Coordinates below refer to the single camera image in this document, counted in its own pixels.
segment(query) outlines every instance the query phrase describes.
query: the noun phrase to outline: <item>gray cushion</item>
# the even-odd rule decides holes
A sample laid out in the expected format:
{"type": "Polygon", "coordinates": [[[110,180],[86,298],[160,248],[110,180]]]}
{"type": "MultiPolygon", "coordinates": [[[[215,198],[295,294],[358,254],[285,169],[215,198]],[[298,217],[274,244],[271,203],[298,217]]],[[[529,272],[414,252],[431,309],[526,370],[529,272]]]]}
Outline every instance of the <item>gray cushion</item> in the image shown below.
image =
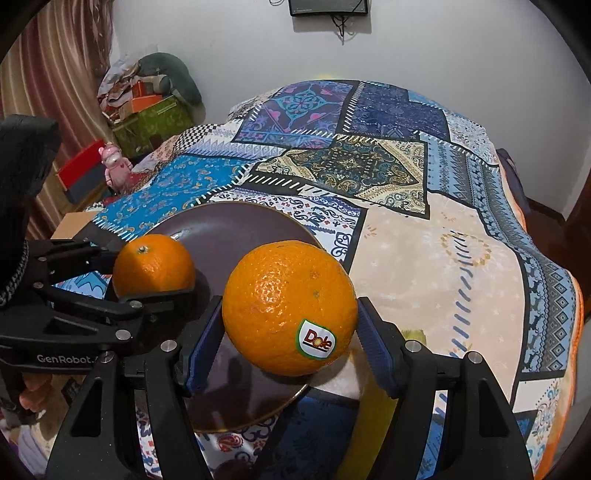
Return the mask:
{"type": "Polygon", "coordinates": [[[201,93],[189,75],[187,66],[170,53],[152,53],[139,61],[140,77],[167,75],[172,82],[173,94],[188,105],[201,104],[201,93]]]}

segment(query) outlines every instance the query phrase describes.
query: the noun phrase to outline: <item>blue gripper pad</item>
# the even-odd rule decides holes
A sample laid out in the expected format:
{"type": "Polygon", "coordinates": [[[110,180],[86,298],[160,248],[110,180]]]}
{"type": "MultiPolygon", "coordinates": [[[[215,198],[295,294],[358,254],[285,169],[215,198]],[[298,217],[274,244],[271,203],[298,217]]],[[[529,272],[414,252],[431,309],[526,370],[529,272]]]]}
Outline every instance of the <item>blue gripper pad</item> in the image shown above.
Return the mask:
{"type": "Polygon", "coordinates": [[[222,302],[219,302],[189,357],[189,374],[185,389],[191,392],[191,395],[205,385],[224,332],[222,302]]]}
{"type": "Polygon", "coordinates": [[[357,336],[367,355],[379,387],[391,398],[399,398],[406,387],[400,384],[407,366],[402,359],[404,338],[396,325],[384,322],[367,297],[357,300],[357,336]]]}

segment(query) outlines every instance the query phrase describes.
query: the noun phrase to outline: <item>red box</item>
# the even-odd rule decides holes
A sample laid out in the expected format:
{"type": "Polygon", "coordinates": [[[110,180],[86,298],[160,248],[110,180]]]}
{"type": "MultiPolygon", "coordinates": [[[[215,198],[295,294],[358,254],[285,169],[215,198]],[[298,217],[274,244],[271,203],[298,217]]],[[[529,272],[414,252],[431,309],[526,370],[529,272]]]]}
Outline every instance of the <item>red box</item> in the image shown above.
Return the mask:
{"type": "Polygon", "coordinates": [[[134,98],[153,95],[154,87],[151,83],[145,83],[140,81],[133,85],[133,87],[131,87],[131,93],[134,96],[134,98]]]}
{"type": "Polygon", "coordinates": [[[96,140],[88,147],[71,158],[59,169],[57,177],[66,190],[72,187],[74,183],[88,172],[97,163],[100,163],[99,148],[104,147],[104,140],[96,140]]]}

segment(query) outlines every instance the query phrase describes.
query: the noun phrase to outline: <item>dark brown plate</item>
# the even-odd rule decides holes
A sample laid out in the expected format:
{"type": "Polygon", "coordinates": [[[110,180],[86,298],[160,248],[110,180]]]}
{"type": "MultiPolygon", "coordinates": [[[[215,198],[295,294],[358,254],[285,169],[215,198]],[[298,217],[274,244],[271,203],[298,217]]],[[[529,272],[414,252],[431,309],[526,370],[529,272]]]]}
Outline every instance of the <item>dark brown plate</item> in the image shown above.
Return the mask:
{"type": "MultiPolygon", "coordinates": [[[[222,295],[240,259],[260,245],[300,240],[319,246],[291,217],[246,202],[206,203],[166,219],[150,233],[172,236],[189,250],[205,283],[198,289],[201,295],[207,291],[222,295]]],[[[206,388],[187,403],[189,418],[196,432],[238,430],[285,408],[305,389],[307,380],[262,372],[224,336],[206,388]]]]}

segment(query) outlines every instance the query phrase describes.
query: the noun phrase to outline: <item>curtain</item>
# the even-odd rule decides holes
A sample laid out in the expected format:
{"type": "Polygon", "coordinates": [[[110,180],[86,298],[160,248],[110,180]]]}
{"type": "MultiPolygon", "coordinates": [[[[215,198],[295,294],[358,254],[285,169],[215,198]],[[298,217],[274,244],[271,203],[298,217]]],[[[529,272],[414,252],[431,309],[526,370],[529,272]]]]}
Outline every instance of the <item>curtain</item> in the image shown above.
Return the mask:
{"type": "Polygon", "coordinates": [[[113,0],[51,0],[0,64],[0,118],[12,113],[58,121],[63,139],[35,200],[29,238],[48,238],[73,206],[57,170],[98,138],[112,134],[96,100],[109,68],[113,0]]]}

